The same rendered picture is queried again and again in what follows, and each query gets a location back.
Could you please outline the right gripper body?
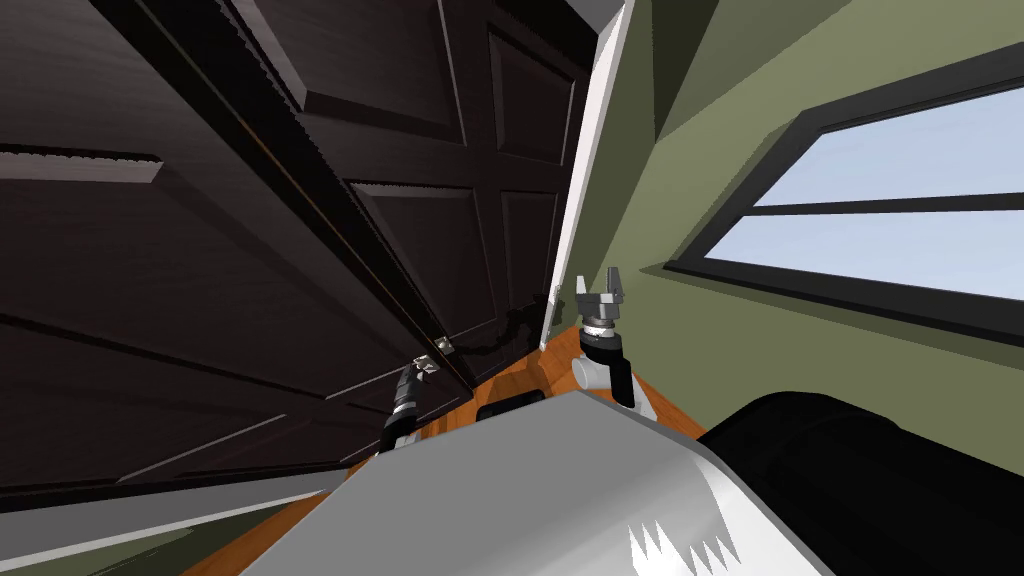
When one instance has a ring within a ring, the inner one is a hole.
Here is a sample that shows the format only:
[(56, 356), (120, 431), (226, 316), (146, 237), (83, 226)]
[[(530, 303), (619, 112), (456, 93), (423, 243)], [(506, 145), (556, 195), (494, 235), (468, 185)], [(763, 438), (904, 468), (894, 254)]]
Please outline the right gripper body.
[(620, 319), (620, 305), (623, 301), (624, 294), (622, 292), (575, 294), (577, 307), (585, 322), (592, 320), (615, 321)]

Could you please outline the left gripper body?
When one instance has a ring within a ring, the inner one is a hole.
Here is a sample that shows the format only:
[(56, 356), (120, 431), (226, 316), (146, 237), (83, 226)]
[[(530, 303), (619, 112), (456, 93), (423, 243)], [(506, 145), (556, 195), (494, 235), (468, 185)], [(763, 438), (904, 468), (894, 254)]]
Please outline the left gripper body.
[(413, 372), (424, 380), (427, 375), (434, 374), (445, 365), (443, 360), (454, 353), (454, 346), (446, 336), (442, 336), (434, 341), (437, 352), (431, 356), (424, 354), (416, 357), (410, 364)]

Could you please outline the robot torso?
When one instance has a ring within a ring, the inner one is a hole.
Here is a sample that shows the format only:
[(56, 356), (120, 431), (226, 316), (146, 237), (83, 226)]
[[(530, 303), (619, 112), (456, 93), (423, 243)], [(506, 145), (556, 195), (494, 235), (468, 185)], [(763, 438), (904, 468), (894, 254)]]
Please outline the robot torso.
[(585, 390), (372, 458), (241, 576), (836, 576), (692, 438)]

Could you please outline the dark brown door leaf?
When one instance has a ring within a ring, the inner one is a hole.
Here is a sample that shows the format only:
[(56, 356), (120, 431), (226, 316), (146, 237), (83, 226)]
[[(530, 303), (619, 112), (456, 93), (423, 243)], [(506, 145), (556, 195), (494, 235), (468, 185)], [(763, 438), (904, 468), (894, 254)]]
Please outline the dark brown door leaf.
[(534, 349), (596, 31), (569, 0), (232, 0), (476, 383)]
[(0, 513), (338, 470), (427, 310), (309, 123), (459, 128), (437, 0), (0, 0)]

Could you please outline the black framed window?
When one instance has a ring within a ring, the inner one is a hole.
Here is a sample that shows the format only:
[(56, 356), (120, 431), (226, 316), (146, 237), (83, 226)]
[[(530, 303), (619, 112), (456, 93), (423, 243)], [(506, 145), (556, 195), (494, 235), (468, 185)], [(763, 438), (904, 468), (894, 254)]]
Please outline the black framed window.
[(1024, 348), (1024, 42), (802, 111), (666, 268)]

